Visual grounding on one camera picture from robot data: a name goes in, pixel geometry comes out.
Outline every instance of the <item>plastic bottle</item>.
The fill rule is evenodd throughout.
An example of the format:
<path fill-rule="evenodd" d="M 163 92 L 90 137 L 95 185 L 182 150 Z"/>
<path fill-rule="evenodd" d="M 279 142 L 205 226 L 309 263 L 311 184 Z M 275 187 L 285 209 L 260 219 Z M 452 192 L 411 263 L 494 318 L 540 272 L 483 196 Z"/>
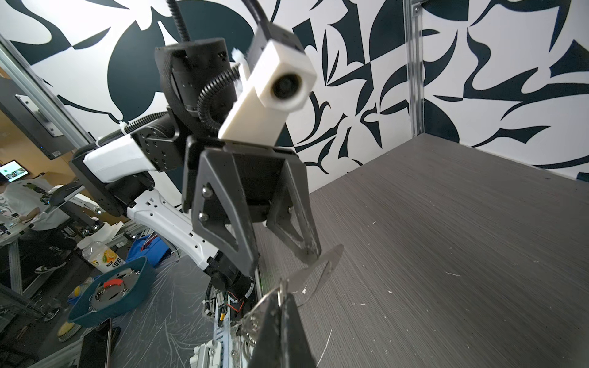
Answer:
<path fill-rule="evenodd" d="M 82 256 L 96 267 L 100 272 L 106 273 L 114 270 L 125 261 L 108 248 L 102 241 L 92 241 L 78 243 L 78 248 L 82 250 Z"/>

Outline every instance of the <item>black pants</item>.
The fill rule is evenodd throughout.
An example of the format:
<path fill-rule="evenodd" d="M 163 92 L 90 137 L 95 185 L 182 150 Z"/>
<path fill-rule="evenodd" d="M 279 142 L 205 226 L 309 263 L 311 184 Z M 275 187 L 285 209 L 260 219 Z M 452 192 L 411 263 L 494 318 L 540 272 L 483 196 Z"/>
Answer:
<path fill-rule="evenodd" d="M 72 250 L 75 248 L 73 239 L 66 239 L 61 231 L 56 228 L 50 230 L 29 230 L 18 239 L 19 251 L 27 254 L 30 259 L 37 263 L 36 267 L 56 267 L 62 264 L 63 259 L 56 252 L 49 249 L 58 247 Z"/>

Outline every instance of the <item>person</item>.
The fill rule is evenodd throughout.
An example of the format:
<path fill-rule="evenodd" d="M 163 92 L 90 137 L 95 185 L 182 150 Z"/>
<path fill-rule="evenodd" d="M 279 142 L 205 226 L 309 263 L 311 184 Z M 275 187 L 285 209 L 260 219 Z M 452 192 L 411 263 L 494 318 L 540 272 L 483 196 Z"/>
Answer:
<path fill-rule="evenodd" d="M 69 220 L 59 208 L 50 214 L 44 213 L 48 207 L 41 202 L 41 196 L 53 186 L 43 178 L 19 180 L 9 183 L 4 175 L 0 175 L 0 195 L 4 197 L 8 207 L 19 214 L 18 219 L 25 223 L 30 221 L 33 226 L 18 239 L 20 250 L 29 254 L 39 266 L 35 273 L 47 273 L 65 266 L 65 261 L 51 250 L 53 248 L 73 249 L 75 241 L 65 238 L 58 227 Z"/>

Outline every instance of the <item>white t-shirt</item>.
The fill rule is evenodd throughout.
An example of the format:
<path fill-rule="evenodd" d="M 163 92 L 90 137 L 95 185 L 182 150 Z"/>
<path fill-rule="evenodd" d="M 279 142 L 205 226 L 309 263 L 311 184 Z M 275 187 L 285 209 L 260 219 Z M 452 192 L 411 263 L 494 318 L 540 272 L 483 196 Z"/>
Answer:
<path fill-rule="evenodd" d="M 21 216 L 26 216 L 32 210 L 39 207 L 41 214 L 37 215 L 31 222 L 33 230 L 50 230 L 56 228 L 70 217 L 59 208 L 51 214 L 43 211 L 48 207 L 41 202 L 41 196 L 49 191 L 53 186 L 45 179 L 20 180 L 8 184 L 2 196 L 8 203 L 8 206 Z"/>

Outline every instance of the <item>robotic arm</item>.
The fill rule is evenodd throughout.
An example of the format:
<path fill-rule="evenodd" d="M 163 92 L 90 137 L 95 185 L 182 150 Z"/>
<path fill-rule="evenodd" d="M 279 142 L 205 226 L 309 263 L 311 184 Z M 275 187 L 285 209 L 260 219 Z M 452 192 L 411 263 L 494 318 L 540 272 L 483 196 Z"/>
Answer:
<path fill-rule="evenodd" d="M 243 1 L 258 27 L 247 61 L 233 68 L 225 41 L 190 41 L 176 3 L 168 1 L 183 42 L 155 51 L 167 112 L 102 137 L 70 162 L 101 208 L 152 228 L 217 290 L 238 299 L 251 294 L 257 269 L 253 223 L 265 221 L 306 264 L 321 255 L 306 167 L 294 152 L 274 147 L 316 73 L 296 35 L 270 23 L 256 0 Z M 236 98 L 238 78 L 243 92 Z M 147 173 L 179 167 L 183 212 Z"/>

